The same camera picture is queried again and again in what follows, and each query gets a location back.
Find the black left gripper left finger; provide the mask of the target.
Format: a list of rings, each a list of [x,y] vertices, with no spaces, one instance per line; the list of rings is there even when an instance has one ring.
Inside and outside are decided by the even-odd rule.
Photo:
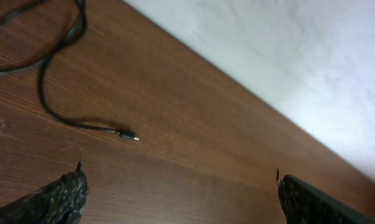
[[[0,207],[0,224],[78,223],[87,199],[87,176],[79,161],[72,172]]]

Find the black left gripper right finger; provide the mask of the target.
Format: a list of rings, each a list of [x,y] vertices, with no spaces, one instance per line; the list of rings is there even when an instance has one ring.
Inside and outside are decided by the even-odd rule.
[[[287,224],[375,224],[339,200],[294,175],[280,177],[277,171],[278,198]]]

